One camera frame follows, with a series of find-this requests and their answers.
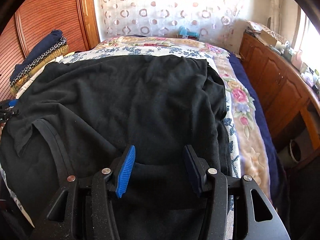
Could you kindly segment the stack of folded clothes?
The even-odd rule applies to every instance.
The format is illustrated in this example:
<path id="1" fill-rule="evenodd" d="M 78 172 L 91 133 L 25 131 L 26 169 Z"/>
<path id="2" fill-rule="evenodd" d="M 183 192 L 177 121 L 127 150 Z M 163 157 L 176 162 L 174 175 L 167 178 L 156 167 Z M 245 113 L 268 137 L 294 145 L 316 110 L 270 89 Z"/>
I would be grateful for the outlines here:
<path id="1" fill-rule="evenodd" d="M 67 38 L 59 29 L 51 31 L 28 54 L 21 64 L 17 64 L 10 76 L 10 92 L 15 96 L 22 86 L 42 67 L 57 57 L 68 53 Z"/>

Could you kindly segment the navy blue bed sheet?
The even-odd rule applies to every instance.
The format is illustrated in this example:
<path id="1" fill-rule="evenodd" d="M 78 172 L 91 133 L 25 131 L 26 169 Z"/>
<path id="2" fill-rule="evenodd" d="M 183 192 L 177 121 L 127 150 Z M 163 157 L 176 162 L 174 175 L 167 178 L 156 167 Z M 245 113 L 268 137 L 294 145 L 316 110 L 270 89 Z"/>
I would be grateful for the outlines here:
<path id="1" fill-rule="evenodd" d="M 279 161 L 275 146 L 272 142 L 262 106 L 257 93 L 252 87 L 244 67 L 240 62 L 240 59 L 237 58 L 235 54 L 230 53 L 229 62 L 233 68 L 236 78 L 248 89 L 250 96 L 254 99 L 255 120 L 260 129 L 260 134 L 264 141 L 268 157 L 271 199 L 274 205 L 281 205 L 282 202 L 287 201 L 287 181 L 283 166 Z"/>

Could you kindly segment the floral pink bedspread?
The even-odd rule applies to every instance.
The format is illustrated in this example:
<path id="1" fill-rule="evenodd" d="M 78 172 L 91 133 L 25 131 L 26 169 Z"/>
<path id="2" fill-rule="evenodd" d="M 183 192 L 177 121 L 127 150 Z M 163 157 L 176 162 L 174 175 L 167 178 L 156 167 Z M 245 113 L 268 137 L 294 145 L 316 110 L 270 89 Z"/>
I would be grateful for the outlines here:
<path id="1" fill-rule="evenodd" d="M 133 36 L 109 38 L 95 46 L 95 49 L 150 53 L 151 55 L 172 54 L 195 59 L 206 58 L 209 65 L 217 70 L 226 88 L 225 126 L 229 132 L 232 175 L 241 177 L 249 174 L 263 193 L 268 198 L 271 197 L 268 157 L 255 120 L 254 99 L 250 96 L 248 89 L 236 78 L 229 62 L 229 52 L 199 41 Z"/>

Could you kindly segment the wooden louvred wardrobe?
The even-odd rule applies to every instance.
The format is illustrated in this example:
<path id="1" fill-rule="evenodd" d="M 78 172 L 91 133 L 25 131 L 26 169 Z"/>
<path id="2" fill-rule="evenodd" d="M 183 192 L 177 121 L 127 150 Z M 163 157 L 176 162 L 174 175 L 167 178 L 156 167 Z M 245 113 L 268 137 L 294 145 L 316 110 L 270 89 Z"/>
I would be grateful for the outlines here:
<path id="1" fill-rule="evenodd" d="M 86 51 L 99 42 L 94 0 L 26 0 L 1 33 L 1 99 L 10 99 L 14 67 L 54 29 L 60 29 L 70 51 Z"/>

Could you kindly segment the long wooden sideboard cabinet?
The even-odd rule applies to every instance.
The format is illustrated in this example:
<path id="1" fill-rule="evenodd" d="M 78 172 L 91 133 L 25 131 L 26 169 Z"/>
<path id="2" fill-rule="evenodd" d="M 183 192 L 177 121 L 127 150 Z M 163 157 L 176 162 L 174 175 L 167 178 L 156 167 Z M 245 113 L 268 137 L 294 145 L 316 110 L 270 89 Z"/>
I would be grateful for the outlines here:
<path id="1" fill-rule="evenodd" d="M 243 34 L 239 55 L 276 150 L 295 140 L 301 159 L 308 159 L 319 148 L 317 95 L 292 64 L 248 33 Z"/>

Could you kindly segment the cardboard box on sideboard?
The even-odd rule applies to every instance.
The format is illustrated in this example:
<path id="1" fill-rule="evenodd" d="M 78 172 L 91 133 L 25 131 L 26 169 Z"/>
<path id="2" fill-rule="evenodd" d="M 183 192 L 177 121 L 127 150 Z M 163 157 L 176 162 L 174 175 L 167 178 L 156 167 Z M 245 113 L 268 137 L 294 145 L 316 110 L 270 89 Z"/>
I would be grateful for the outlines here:
<path id="1" fill-rule="evenodd" d="M 263 40 L 268 46 L 280 46 L 281 43 L 272 35 L 270 35 L 268 32 L 262 30 L 259 34 L 259 37 L 261 40 Z"/>

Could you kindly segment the teal object behind bed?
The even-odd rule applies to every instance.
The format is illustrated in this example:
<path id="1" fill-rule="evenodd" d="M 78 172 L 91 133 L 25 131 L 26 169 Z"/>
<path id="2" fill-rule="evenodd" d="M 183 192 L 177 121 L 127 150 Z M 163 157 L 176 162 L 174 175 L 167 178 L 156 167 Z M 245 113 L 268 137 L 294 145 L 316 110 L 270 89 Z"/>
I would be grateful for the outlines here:
<path id="1" fill-rule="evenodd" d="M 189 31 L 187 28 L 181 26 L 178 30 L 178 38 L 186 38 L 190 40 L 199 40 L 200 34 L 197 32 Z"/>

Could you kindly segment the side window drape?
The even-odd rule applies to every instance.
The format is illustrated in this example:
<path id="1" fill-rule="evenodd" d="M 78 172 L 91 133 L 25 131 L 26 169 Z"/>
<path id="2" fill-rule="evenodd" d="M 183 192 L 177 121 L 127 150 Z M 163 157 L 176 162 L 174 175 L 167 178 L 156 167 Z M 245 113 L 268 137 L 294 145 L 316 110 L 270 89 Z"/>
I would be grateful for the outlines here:
<path id="1" fill-rule="evenodd" d="M 283 0 L 271 0 L 270 5 L 270 29 L 276 33 L 280 31 L 281 19 L 280 11 Z"/>

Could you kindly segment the circle-pattern sheer curtain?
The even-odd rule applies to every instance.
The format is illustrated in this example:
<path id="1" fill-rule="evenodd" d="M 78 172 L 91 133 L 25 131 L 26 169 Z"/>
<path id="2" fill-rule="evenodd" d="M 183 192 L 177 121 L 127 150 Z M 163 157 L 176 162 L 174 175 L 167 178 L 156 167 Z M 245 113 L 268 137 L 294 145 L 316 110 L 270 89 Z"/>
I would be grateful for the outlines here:
<path id="1" fill-rule="evenodd" d="M 249 0 L 94 0 L 99 36 L 174 37 L 184 29 L 225 43 Z"/>

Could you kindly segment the window with wooden frame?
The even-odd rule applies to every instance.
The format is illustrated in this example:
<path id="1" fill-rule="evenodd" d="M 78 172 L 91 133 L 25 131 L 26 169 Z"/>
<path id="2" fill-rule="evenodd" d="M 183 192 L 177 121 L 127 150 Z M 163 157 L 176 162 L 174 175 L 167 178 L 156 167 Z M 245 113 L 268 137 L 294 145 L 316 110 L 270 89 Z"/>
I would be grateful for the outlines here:
<path id="1" fill-rule="evenodd" d="M 300 18 L 294 51 L 301 51 L 302 61 L 319 71 L 319 32 L 300 7 L 298 11 Z"/>

